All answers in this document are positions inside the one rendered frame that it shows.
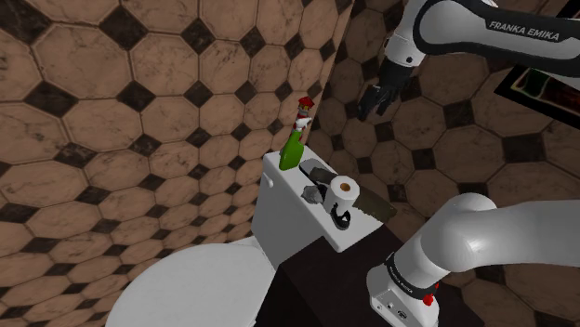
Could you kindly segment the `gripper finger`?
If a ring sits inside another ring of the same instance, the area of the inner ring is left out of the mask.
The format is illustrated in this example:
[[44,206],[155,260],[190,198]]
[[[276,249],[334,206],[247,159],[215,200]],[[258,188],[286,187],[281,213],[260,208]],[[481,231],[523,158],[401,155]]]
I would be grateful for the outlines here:
[[382,116],[389,105],[391,105],[396,100],[395,92],[386,93],[377,103],[376,114]]
[[369,85],[357,105],[358,119],[364,121],[381,99],[381,87]]

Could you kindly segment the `red and white figure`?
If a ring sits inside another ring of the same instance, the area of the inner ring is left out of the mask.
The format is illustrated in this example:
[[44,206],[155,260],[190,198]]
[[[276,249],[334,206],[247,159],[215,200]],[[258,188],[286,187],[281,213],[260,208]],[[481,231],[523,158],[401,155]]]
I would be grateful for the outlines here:
[[303,97],[298,100],[298,112],[293,125],[293,129],[301,132],[311,121],[309,116],[310,109],[314,106],[314,102],[310,97]]

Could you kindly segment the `shiny black flat object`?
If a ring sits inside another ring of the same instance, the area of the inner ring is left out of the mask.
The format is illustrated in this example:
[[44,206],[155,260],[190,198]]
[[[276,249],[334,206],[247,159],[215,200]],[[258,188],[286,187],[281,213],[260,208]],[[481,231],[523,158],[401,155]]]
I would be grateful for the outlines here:
[[298,167],[313,183],[329,185],[337,177],[337,173],[331,172],[322,162],[313,158],[301,162]]

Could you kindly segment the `green bottle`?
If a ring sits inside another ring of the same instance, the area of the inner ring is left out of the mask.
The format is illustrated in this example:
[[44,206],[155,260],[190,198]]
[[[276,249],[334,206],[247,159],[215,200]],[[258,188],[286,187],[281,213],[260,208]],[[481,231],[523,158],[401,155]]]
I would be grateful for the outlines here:
[[299,165],[304,151],[304,145],[300,142],[301,135],[300,130],[294,130],[280,151],[280,170],[289,170]]

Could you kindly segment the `white toilet paper roll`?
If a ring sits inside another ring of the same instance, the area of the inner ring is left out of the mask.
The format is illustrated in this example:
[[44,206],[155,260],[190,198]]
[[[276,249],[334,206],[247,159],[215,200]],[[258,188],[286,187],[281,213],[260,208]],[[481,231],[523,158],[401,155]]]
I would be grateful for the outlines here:
[[357,182],[347,176],[334,177],[324,196],[323,208],[331,213],[336,208],[336,214],[342,216],[356,202],[360,195],[360,187]]

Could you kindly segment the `grey crumpled lump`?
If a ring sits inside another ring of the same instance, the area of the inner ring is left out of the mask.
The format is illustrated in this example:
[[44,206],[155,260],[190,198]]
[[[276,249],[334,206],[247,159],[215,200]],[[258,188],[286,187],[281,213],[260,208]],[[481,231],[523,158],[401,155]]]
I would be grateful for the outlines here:
[[323,196],[317,186],[305,186],[301,197],[310,204],[323,203]]

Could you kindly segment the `black roll holder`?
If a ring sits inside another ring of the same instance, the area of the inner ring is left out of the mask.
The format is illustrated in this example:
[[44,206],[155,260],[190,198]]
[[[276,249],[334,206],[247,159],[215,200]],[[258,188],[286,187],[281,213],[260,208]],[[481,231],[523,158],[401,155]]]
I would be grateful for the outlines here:
[[339,230],[346,230],[349,228],[350,225],[350,220],[351,220],[351,215],[350,212],[348,210],[345,210],[343,214],[339,214],[337,212],[338,209],[338,203],[335,203],[330,211],[330,217],[332,218],[335,226],[339,229]]

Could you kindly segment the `dark robot stand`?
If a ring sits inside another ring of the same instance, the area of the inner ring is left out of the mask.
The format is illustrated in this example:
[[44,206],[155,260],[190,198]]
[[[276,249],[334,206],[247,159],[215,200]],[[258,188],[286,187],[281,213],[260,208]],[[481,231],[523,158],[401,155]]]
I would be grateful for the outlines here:
[[370,306],[366,276],[401,246],[385,226],[341,253],[317,239],[277,268],[255,327],[391,327]]

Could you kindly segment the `dark framed wall picture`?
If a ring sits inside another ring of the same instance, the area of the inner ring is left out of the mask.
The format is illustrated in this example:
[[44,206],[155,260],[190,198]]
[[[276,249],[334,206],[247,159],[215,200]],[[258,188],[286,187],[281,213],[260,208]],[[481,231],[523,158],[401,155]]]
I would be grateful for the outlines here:
[[580,130],[580,90],[546,73],[516,65],[494,92]]

